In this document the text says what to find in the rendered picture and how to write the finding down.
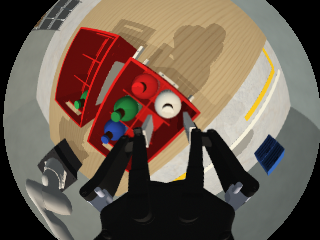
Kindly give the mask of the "dark red crate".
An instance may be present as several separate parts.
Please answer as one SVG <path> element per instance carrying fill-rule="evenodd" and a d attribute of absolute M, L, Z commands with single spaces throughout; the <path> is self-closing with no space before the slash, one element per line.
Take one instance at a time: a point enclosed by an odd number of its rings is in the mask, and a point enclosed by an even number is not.
<path fill-rule="evenodd" d="M 117 34 L 81 27 L 63 61 L 55 101 L 82 128 L 96 117 L 114 79 L 136 52 L 137 49 Z M 78 109 L 82 114 L 77 115 L 66 102 L 74 106 L 86 90 L 84 107 Z"/>
<path fill-rule="evenodd" d="M 160 81 L 160 88 L 158 92 L 150 99 L 142 100 L 136 98 L 136 96 L 134 96 L 131 91 L 132 80 L 141 73 L 150 73 Z M 116 101 L 125 95 L 130 95 L 137 102 L 143 105 L 143 107 L 132 120 L 126 122 L 119 120 L 129 128 L 124 135 L 134 137 L 132 129 L 135 127 L 142 127 L 147 114 L 152 114 L 154 129 L 152 132 L 149 147 L 146 148 L 148 163 L 185 130 L 183 126 L 183 112 L 188 112 L 192 121 L 201 113 L 184 97 L 184 95 L 180 91 L 178 92 L 176 89 L 169 85 L 170 83 L 168 81 L 162 79 L 160 75 L 158 76 L 156 74 L 157 73 L 153 72 L 152 69 L 150 70 L 149 67 L 146 67 L 146 65 L 144 66 L 143 63 L 130 57 L 113 81 L 96 114 L 87 140 L 90 145 L 92 145 L 105 157 L 108 155 L 110 150 L 102 145 L 103 142 L 101 141 L 101 137 L 105 134 L 104 126 L 106 122 L 111 119 L 111 114 L 112 112 L 114 112 L 113 108 Z M 163 118 L 154 109 L 154 102 L 157 95 L 160 91 L 163 91 L 165 89 L 170 89 L 181 100 L 181 110 L 175 117 L 172 118 Z"/>

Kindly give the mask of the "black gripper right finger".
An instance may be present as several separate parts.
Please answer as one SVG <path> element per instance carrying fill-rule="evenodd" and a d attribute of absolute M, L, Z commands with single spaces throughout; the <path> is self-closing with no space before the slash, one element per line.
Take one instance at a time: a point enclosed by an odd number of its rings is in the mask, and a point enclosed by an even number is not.
<path fill-rule="evenodd" d="M 259 182 L 244 170 L 217 131 L 208 129 L 207 132 L 202 132 L 194 124 L 188 112 L 183 112 L 183 126 L 190 145 L 190 152 L 177 217 L 180 221 L 186 223 L 195 221 L 201 215 L 203 208 L 204 167 L 202 144 L 206 148 L 225 192 L 225 201 L 235 211 L 259 189 Z"/>

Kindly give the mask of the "white bottle with grey label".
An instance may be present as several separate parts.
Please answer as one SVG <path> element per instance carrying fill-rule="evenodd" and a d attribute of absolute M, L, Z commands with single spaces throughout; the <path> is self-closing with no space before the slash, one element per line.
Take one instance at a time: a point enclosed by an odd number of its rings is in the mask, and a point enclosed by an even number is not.
<path fill-rule="evenodd" d="M 165 92 L 164 92 L 165 91 Z M 175 117 L 181 109 L 180 98 L 170 89 L 159 94 L 154 103 L 156 112 L 163 118 Z M 162 109 L 163 108 L 163 109 Z M 161 113 L 162 111 L 162 113 Z"/>

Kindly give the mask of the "red bottle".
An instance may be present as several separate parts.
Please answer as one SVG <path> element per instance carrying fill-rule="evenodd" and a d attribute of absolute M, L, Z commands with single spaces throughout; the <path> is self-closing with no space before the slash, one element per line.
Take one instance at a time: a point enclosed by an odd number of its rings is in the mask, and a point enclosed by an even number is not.
<path fill-rule="evenodd" d="M 131 83 L 132 93 L 134 96 L 142 100 L 152 98 L 157 93 L 159 88 L 160 82 L 157 81 L 154 76 L 148 73 L 137 75 Z"/>

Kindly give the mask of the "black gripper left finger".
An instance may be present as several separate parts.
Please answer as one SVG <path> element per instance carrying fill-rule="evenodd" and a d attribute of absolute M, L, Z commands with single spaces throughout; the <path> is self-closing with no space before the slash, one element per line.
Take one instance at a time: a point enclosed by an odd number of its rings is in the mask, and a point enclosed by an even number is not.
<path fill-rule="evenodd" d="M 80 195 L 100 213 L 105 206 L 113 202 L 132 156 L 126 199 L 127 214 L 138 222 L 146 222 L 152 217 L 147 183 L 150 174 L 146 148 L 149 147 L 153 129 L 152 115 L 147 115 L 142 127 L 133 129 L 134 137 L 121 136 L 94 176 L 80 188 Z"/>

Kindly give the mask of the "blue bottle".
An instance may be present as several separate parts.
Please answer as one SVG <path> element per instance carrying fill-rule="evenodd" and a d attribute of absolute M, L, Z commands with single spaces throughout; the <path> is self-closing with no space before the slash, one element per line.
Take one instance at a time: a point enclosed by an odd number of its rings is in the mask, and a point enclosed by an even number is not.
<path fill-rule="evenodd" d="M 104 135 L 101 137 L 101 141 L 104 144 L 108 144 L 110 140 L 116 141 L 125 134 L 128 127 L 122 122 L 114 122 L 112 119 L 106 122 L 104 126 Z"/>

